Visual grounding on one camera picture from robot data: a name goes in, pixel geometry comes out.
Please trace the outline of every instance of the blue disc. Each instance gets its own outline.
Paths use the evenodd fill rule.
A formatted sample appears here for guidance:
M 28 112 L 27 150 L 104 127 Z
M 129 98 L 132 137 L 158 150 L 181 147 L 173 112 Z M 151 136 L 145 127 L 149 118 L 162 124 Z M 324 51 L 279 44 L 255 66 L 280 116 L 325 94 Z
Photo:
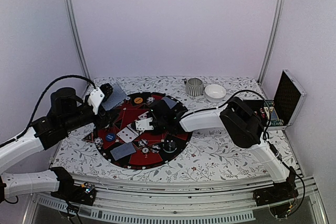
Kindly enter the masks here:
M 105 139 L 106 139 L 107 142 L 112 142 L 113 140 L 116 139 L 116 135 L 113 134 L 113 133 L 107 134 Z

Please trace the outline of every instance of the floral pattern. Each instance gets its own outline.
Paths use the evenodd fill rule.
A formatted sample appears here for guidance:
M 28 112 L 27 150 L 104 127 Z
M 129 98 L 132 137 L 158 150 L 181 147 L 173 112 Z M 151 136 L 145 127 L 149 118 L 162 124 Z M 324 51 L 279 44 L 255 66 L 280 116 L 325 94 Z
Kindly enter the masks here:
M 204 96 L 186 94 L 183 79 L 190 77 L 118 77 L 98 78 L 100 86 L 117 82 L 127 93 L 160 92 L 180 100 L 189 110 L 211 108 L 218 104 L 208 102 Z M 262 94 L 257 82 L 251 78 L 198 77 L 205 85 L 222 85 L 228 99 L 242 89 L 252 89 Z M 241 98 L 256 99 L 252 93 L 241 93 Z M 174 160 L 152 169 L 131 170 L 117 167 L 103 158 L 94 144 L 82 141 L 93 130 L 87 125 L 62 141 L 52 164 L 68 172 L 100 178 L 137 180 L 142 182 L 203 182 L 211 180 L 241 179 L 264 176 L 267 171 L 249 151 L 236 146 L 225 129 L 208 129 L 193 133 L 185 150 Z M 296 160 L 282 131 L 270 131 L 270 141 L 282 154 L 283 160 L 298 168 Z

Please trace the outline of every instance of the metal vent grille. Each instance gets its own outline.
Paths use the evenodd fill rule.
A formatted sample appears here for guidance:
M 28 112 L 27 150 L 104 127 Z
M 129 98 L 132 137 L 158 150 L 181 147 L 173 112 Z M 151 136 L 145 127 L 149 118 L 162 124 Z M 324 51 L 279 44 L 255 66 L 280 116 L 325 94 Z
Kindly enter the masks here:
M 59 199 L 38 195 L 37 202 L 43 206 L 67 212 L 67 204 Z M 125 214 L 116 214 L 109 211 L 97 209 L 80 209 L 79 215 L 96 220 L 116 224 L 221 224 L 241 223 L 255 220 L 252 211 L 245 211 L 236 214 L 204 216 L 204 217 L 145 217 Z

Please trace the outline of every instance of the vertical metal rail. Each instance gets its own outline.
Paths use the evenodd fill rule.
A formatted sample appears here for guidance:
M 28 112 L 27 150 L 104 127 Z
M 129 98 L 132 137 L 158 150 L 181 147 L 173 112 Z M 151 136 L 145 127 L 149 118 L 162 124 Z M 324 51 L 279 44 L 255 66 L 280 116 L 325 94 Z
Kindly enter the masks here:
M 258 82 L 259 82 L 260 86 L 262 86 L 262 83 L 264 82 L 264 79 L 265 79 L 265 76 L 266 76 L 267 68 L 268 68 L 268 65 L 269 65 L 269 61 L 270 61 L 270 58 L 271 58 L 271 54 L 272 54 L 272 51 L 273 51 L 273 47 L 274 47 L 274 43 L 275 43 L 275 39 L 276 39 L 276 35 L 277 35 L 277 30 L 278 30 L 278 27 L 279 27 L 280 16 L 281 16 L 283 5 L 284 5 L 284 0 L 277 0 L 277 5 L 276 5 L 276 9 L 275 9 L 273 24 L 272 24 L 272 29 L 271 29 L 271 33 L 270 33 L 270 36 L 269 36 L 269 39 L 268 39 L 268 44 L 267 44 L 267 49 L 266 49 L 264 61 L 262 63 L 262 67 L 261 67 L 259 77 L 258 77 Z
M 71 25 L 71 31 L 72 31 L 73 39 L 75 40 L 76 51 L 78 54 L 78 58 L 79 58 L 79 62 L 80 62 L 83 74 L 85 77 L 91 79 L 89 69 L 88 69 L 88 66 L 87 66 L 87 63 L 84 57 L 82 45 L 79 39 L 79 33 L 77 29 L 75 14 L 73 12 L 74 7 L 72 5 L 72 0 L 64 0 L 64 2 L 65 2 L 66 9 L 67 9 L 68 18 L 69 18 L 70 25 Z

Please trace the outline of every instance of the case lid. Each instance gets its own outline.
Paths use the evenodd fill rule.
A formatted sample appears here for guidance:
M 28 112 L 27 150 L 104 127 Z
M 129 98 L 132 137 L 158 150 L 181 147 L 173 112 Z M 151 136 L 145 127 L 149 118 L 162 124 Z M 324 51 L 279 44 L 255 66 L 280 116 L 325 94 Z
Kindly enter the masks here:
M 290 72 L 287 69 L 283 70 L 274 96 L 274 107 L 285 125 L 293 123 L 302 106 L 305 95 L 305 91 Z

